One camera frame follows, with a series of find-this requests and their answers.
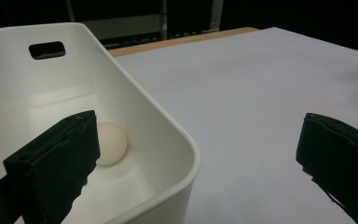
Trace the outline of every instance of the white plastic bin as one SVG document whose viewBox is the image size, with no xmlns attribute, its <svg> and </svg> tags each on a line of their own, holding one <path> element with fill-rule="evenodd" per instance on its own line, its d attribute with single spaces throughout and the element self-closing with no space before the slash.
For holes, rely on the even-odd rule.
<svg viewBox="0 0 358 224">
<path fill-rule="evenodd" d="M 36 60 L 29 47 L 63 43 Z M 78 23 L 0 29 L 0 178 L 3 159 L 59 120 L 95 110 L 120 126 L 127 152 L 97 166 L 64 223 L 183 223 L 200 153 L 188 134 Z"/>
</svg>

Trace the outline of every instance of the white table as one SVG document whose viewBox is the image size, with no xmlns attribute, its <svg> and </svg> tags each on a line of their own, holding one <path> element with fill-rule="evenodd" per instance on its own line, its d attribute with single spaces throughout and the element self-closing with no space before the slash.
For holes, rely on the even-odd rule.
<svg viewBox="0 0 358 224">
<path fill-rule="evenodd" d="M 295 158 L 307 112 L 358 129 L 358 51 L 272 28 L 117 60 L 200 146 L 186 224 L 354 223 Z"/>
</svg>

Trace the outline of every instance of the white ball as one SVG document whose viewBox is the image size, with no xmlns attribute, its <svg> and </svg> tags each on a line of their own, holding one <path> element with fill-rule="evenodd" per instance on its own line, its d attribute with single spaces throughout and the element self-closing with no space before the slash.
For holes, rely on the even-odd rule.
<svg viewBox="0 0 358 224">
<path fill-rule="evenodd" d="M 99 165 L 112 164 L 124 155 L 127 149 L 126 134 L 114 123 L 101 122 L 97 125 L 101 157 Z"/>
</svg>

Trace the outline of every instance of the ping pong ball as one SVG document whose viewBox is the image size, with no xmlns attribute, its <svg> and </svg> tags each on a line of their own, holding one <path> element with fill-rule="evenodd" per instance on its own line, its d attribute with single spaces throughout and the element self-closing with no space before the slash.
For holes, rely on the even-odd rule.
<svg viewBox="0 0 358 224">
<path fill-rule="evenodd" d="M 101 151 L 101 157 L 97 160 L 97 164 L 109 165 L 120 160 L 127 149 L 126 134 L 111 122 L 97 124 L 97 131 Z"/>
</svg>

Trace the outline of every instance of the white tabletop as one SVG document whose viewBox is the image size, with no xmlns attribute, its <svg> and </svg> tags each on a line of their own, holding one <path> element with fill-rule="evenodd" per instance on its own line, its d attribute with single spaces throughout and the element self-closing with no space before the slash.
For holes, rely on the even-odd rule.
<svg viewBox="0 0 358 224">
<path fill-rule="evenodd" d="M 354 223 L 295 158 L 308 112 L 358 129 L 358 51 L 272 28 L 117 60 L 200 146 L 186 224 Z"/>
</svg>

